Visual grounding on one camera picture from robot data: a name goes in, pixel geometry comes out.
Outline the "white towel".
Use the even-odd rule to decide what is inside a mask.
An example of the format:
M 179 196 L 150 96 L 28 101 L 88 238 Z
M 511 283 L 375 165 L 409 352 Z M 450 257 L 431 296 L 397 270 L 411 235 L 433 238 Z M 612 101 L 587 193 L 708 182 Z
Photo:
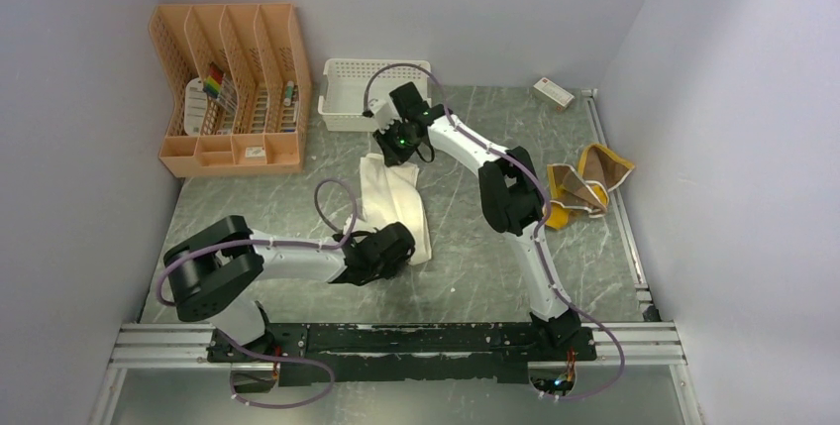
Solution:
M 417 189 L 419 166 L 407 162 L 388 167 L 383 155 L 370 153 L 360 158 L 359 174 L 362 214 L 357 226 L 380 230 L 400 222 L 415 242 L 408 262 L 417 266 L 432 259 L 426 211 Z

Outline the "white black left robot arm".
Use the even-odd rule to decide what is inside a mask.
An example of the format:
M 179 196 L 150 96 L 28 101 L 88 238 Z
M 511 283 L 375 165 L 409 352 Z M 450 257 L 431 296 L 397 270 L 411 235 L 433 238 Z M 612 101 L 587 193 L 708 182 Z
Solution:
M 232 215 L 177 244 L 163 256 L 164 273 L 182 322 L 208 322 L 247 360 L 270 355 L 276 339 L 264 309 L 246 289 L 266 279 L 366 285 L 391 279 L 408 264 L 415 241 L 400 222 L 337 233 L 326 240 L 278 238 Z

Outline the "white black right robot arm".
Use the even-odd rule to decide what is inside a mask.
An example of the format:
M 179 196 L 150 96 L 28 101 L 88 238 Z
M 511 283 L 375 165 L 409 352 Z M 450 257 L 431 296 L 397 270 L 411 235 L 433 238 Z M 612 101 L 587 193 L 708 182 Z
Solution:
M 529 153 L 493 144 L 444 105 L 430 105 L 412 82 L 383 99 L 366 96 L 363 115 L 375 124 L 372 136 L 386 165 L 401 165 L 427 147 L 476 176 L 483 218 L 510 246 L 525 280 L 535 348 L 545 359 L 559 359 L 571 348 L 581 321 L 548 252 L 549 204 Z

